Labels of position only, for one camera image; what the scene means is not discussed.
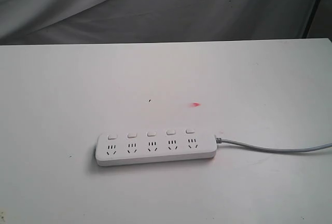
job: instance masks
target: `table surface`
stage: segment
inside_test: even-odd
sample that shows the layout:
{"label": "table surface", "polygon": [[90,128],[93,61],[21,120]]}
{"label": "table surface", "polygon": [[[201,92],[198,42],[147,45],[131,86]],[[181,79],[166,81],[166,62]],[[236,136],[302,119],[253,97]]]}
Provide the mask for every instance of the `table surface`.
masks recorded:
{"label": "table surface", "polygon": [[[331,223],[332,150],[99,167],[109,130],[332,140],[328,39],[0,47],[0,223]],[[200,103],[190,107],[190,103]]]}

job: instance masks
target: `power cord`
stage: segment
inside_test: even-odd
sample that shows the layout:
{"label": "power cord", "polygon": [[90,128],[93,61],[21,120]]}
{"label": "power cord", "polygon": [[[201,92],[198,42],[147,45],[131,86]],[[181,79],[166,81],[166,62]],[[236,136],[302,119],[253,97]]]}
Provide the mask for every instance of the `power cord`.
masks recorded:
{"label": "power cord", "polygon": [[222,139],[220,137],[216,137],[216,141],[217,141],[217,144],[227,143],[227,144],[242,146],[242,147],[245,147],[250,150],[257,150],[257,151],[268,152],[268,153],[301,153],[301,152],[322,150],[322,149],[332,147],[332,143],[330,143],[330,144],[326,144],[326,145],[320,145],[320,146],[305,148],[305,149],[272,149],[272,148],[264,148],[264,147],[249,145],[249,144],[245,144],[245,143],[241,143],[241,142],[237,142],[237,141],[233,141],[233,140]]}

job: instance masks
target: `white power strip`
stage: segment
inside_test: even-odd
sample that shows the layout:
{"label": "white power strip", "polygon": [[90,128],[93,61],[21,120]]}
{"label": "white power strip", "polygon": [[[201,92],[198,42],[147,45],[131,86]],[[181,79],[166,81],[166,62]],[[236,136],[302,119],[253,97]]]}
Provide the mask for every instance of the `white power strip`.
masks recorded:
{"label": "white power strip", "polygon": [[214,135],[194,129],[101,134],[95,151],[100,166],[212,158]]}

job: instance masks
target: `white cloth backdrop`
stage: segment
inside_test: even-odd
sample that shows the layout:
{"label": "white cloth backdrop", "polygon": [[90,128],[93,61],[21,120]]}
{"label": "white cloth backdrop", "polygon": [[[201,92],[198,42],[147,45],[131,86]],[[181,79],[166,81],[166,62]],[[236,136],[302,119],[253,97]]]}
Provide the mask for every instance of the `white cloth backdrop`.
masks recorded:
{"label": "white cloth backdrop", "polygon": [[299,38],[314,0],[0,0],[2,44]]}

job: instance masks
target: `red spot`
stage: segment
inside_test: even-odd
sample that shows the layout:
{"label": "red spot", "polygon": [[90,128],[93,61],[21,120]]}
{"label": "red spot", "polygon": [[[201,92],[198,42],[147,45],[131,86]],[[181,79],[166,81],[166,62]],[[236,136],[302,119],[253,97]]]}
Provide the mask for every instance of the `red spot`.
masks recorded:
{"label": "red spot", "polygon": [[200,106],[200,105],[201,105],[201,104],[199,104],[199,103],[191,103],[191,104],[190,104],[191,107],[197,107],[197,106]]}

